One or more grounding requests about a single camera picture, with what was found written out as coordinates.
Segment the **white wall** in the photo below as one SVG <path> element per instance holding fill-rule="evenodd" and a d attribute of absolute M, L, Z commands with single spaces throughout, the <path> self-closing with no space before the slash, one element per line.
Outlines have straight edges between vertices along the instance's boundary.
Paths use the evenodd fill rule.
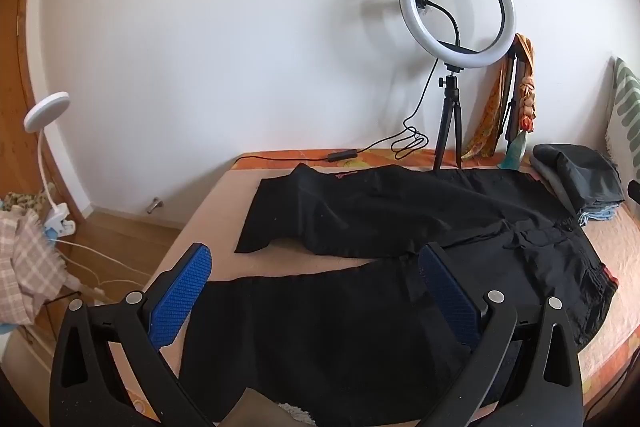
<path fill-rule="evenodd" d="M 436 0 L 462 43 L 497 32 L 496 0 Z M 536 48 L 534 142 L 597 145 L 609 58 L 640 70 L 638 0 L 514 0 Z M 399 129 L 433 59 L 392 0 L 40 0 L 44 75 L 72 107 L 60 121 L 94 205 L 186 221 L 234 156 L 254 150 L 363 146 Z M 435 12 L 428 25 L 451 34 Z M 491 71 L 460 74 L 465 136 Z M 415 123 L 434 146 L 442 90 Z"/>

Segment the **blue gripper pad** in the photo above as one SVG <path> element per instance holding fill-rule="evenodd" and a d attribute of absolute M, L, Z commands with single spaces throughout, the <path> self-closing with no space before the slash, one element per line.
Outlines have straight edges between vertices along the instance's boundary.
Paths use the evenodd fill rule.
<path fill-rule="evenodd" d="M 211 274 L 211 252 L 193 243 L 180 261 L 162 272 L 146 292 L 143 313 L 156 349 L 171 344 Z"/>
<path fill-rule="evenodd" d="M 418 270 L 458 342 L 475 349 L 482 336 L 478 309 L 431 247 L 418 252 Z"/>

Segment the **wooden door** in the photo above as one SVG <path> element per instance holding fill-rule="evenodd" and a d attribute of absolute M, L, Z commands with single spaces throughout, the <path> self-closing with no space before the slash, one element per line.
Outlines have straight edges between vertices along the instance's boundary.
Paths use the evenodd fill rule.
<path fill-rule="evenodd" d="M 0 199 L 7 192 L 36 194 L 42 190 L 38 170 L 37 134 L 24 131 L 22 122 L 35 104 L 27 66 L 25 38 L 26 0 L 0 0 Z M 56 202 L 65 201 L 72 217 L 82 214 L 44 146 L 47 179 L 56 186 Z"/>

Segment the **silver screw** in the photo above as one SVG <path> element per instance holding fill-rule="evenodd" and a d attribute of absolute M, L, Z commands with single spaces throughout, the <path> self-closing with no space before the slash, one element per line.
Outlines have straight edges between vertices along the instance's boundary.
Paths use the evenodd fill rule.
<path fill-rule="evenodd" d="M 504 294 L 498 290 L 491 290 L 488 295 L 491 302 L 498 304 L 504 302 Z"/>
<path fill-rule="evenodd" d="M 127 301 L 127 304 L 138 304 L 140 301 L 142 301 L 142 293 L 131 292 L 127 295 L 125 300 Z"/>
<path fill-rule="evenodd" d="M 73 312 L 79 310 L 82 307 L 82 301 L 80 299 L 73 299 L 69 302 L 69 309 Z"/>
<path fill-rule="evenodd" d="M 549 306 L 555 310 L 561 310 L 562 301 L 558 297 L 549 297 Z"/>

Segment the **blue textured pad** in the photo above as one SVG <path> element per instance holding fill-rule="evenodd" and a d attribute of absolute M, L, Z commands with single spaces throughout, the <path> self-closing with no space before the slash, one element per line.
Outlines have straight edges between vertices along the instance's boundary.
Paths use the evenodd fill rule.
<path fill-rule="evenodd" d="M 202 245 L 150 314 L 148 336 L 156 349 L 175 340 L 210 274 L 211 252 Z"/>
<path fill-rule="evenodd" d="M 481 338 L 479 313 L 458 282 L 430 247 L 418 252 L 418 269 L 458 342 L 475 349 Z"/>

